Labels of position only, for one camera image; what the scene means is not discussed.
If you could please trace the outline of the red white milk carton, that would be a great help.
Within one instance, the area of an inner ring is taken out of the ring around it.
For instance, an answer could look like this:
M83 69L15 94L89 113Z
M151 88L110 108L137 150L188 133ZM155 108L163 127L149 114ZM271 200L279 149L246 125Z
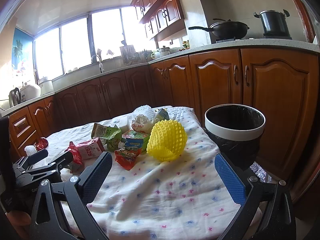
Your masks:
M76 145L82 160L99 157L104 152L104 146L99 137Z

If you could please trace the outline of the green snack bag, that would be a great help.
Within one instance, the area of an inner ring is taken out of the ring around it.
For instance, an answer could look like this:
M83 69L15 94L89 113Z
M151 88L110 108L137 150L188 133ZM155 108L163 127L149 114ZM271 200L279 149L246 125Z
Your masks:
M115 151L119 149L119 143L122 140L122 132L116 125L110 127L94 123L91 138L100 138L103 146L106 146L110 151Z

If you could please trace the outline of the red orange candy wrapper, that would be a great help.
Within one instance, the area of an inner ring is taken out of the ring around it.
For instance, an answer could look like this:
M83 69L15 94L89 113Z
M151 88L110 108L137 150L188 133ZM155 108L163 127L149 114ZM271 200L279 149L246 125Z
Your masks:
M134 167L136 158L141 154L141 148L129 147L116 150L116 162L125 170L129 171Z

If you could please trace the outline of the green juice carton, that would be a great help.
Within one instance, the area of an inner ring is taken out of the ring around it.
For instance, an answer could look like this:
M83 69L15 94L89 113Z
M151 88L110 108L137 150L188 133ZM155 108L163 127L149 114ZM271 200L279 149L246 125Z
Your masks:
M142 152L146 151L149 137L149 134L137 132L134 130L129 130L122 134L122 138L126 140L126 144L129 147L141 148Z

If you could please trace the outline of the yellow foam fruit net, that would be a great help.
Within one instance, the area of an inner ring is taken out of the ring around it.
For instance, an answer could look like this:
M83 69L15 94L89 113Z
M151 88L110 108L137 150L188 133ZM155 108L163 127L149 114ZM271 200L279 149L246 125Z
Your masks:
M180 122L162 120L153 126L146 152L160 162L173 161L183 153L187 140L187 133Z

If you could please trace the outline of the light blue wrapper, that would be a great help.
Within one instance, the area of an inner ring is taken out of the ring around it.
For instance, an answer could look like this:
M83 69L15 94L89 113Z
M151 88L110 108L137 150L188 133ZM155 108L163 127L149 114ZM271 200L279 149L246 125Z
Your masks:
M165 109L161 108L159 111L156 112L154 123L157 123L163 120L169 120L169 115Z

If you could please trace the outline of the red snack wrapper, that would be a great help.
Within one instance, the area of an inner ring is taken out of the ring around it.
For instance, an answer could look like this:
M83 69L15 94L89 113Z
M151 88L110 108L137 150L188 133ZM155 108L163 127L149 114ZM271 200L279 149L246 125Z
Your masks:
M66 152L71 152L72 156L73 156L73 163L78 164L78 165L82 165L82 156L80 154L79 149L77 148L77 146L74 144L74 142L70 141L69 145L67 147L67 149L65 150Z

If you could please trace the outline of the white foam fruit net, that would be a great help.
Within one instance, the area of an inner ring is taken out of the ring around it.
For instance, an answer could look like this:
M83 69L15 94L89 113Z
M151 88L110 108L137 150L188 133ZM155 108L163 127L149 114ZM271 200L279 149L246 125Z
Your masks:
M137 117L139 115L143 115L146 118L148 118L149 122L153 122L154 118L156 116L156 113L149 105L142 105L142 106L137 107L133 111L134 117Z

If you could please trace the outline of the black white trash bin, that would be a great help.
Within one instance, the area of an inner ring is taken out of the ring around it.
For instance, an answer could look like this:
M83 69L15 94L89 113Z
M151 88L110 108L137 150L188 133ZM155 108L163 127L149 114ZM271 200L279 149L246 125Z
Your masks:
M242 170L254 163L265 125L266 118L261 111L241 104L217 105L204 114L204 126L210 139Z

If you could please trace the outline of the kitchen window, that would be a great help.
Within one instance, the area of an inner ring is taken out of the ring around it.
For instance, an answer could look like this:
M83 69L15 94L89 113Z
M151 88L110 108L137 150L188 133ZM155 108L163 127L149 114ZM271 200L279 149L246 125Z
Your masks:
M121 47L153 51L135 7L108 9L52 28L34 40L34 68L37 79L54 79L99 60L121 55Z

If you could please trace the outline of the brown lower kitchen cabinets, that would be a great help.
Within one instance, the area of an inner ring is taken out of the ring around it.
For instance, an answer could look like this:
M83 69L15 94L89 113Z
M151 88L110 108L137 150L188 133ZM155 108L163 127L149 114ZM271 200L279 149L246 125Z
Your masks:
M258 163L289 178L308 140L319 94L319 54L247 47L184 55L73 85L10 115L11 157L61 129L141 105L187 106L200 122L210 107L242 103L266 117Z

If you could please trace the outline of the steel electric kettle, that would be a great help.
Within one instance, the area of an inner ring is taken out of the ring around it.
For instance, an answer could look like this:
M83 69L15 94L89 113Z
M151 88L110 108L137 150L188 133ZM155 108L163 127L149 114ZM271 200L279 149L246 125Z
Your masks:
M14 107L21 103L21 93L19 88L15 88L9 92L9 105Z

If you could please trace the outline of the white rice cooker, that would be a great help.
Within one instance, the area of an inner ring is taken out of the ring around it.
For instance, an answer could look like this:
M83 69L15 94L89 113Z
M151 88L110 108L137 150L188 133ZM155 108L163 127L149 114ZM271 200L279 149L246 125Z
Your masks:
M37 84L24 85L20 89L21 102L25 102L34 98L41 96L41 88Z

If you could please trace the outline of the white pot on counter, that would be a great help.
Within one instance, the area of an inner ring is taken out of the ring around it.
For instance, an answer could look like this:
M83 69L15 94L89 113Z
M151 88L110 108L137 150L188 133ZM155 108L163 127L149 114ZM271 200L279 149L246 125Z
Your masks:
M48 94L54 91L52 80L46 76L38 80L38 85L41 89L41 95Z

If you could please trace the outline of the floral white tablecloth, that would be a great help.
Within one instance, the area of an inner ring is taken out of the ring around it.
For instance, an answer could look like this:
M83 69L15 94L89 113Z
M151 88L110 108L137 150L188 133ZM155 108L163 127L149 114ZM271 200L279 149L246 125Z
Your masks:
M110 239L216 239L240 209L214 167L219 152L189 107L169 107L188 140L181 157L140 155L112 168L88 209Z

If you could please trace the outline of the chrome sink faucet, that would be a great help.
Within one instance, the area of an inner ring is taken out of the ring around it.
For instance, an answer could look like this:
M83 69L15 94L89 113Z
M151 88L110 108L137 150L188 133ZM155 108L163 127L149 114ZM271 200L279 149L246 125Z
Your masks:
M104 72L104 69L103 69L103 63L102 63L102 60L101 60L101 57L97 54L95 55L92 55L91 57L91 63L94 63L94 61L96 61L97 63L99 63L99 70L101 73Z

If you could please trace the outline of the utensil holder on counter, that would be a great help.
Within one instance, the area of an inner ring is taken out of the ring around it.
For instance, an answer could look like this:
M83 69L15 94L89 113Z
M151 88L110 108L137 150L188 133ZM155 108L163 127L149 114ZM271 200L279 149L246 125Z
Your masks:
M132 62L134 55L136 53L134 45L125 45L120 47L121 57L124 64L129 64Z

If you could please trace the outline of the black wok pan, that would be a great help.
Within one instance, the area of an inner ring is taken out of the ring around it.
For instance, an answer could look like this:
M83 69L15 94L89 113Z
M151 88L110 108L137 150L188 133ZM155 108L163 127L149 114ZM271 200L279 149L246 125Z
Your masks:
M219 20L213 23L209 28L194 26L189 27L189 30L204 30L213 33L219 40L228 39L242 39L247 35L249 26L239 21L223 20L220 18L214 18L213 20Z

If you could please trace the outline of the black stock pot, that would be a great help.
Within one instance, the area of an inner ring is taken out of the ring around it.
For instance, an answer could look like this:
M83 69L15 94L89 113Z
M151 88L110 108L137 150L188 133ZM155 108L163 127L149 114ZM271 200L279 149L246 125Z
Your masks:
M264 10L259 14L254 12L253 16L261 20L264 38L292 39L286 22L286 18L290 16L287 10L284 9L283 12Z

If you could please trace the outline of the brown upper wall cabinets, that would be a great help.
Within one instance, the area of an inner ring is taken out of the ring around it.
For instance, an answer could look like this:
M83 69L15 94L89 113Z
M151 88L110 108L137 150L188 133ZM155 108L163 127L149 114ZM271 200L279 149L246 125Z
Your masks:
M132 0L146 38L163 41L185 31L180 0Z

